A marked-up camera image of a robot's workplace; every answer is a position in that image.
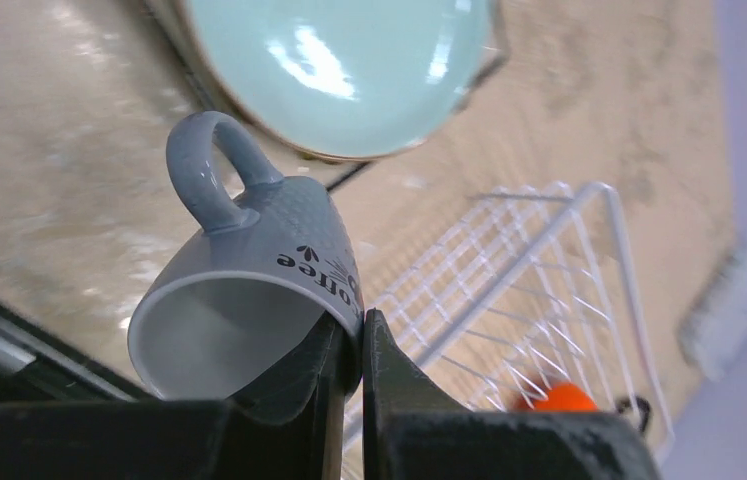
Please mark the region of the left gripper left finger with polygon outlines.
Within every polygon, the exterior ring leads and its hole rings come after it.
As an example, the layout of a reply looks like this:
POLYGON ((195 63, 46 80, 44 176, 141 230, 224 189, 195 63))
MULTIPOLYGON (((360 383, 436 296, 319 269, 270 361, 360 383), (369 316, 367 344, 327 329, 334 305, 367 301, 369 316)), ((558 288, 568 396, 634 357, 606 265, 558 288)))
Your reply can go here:
POLYGON ((347 337, 322 317, 225 400, 0 404, 0 479, 335 479, 347 337))

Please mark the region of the grey coffee mug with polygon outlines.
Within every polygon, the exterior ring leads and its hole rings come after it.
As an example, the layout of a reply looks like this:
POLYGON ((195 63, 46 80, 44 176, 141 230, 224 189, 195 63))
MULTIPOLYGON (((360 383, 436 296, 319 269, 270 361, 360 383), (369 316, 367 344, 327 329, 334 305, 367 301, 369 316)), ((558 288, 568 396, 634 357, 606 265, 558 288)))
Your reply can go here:
POLYGON ((221 399, 250 384, 323 319, 348 336, 365 312, 351 241, 323 184, 276 169, 233 117, 171 130, 166 165, 198 231, 163 268, 127 330, 131 363, 162 399, 221 399))

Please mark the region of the orange bowl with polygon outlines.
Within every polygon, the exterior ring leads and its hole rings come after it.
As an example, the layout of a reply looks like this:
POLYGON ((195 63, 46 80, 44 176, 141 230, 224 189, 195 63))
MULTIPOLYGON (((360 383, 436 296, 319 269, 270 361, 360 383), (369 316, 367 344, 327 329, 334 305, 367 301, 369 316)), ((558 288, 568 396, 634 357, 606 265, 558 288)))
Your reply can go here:
POLYGON ((512 407, 515 411, 543 411, 543 412, 596 412, 598 405, 577 385, 562 382, 550 387, 544 399, 527 400, 520 397, 512 407))

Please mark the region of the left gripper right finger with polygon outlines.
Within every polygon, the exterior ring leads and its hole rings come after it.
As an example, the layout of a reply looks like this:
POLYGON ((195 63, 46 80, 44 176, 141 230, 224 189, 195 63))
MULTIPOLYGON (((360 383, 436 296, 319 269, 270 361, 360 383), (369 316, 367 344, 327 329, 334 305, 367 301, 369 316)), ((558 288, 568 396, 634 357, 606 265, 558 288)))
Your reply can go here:
POLYGON ((399 348, 371 309, 362 334, 367 479, 658 479, 617 414, 471 411, 399 348))

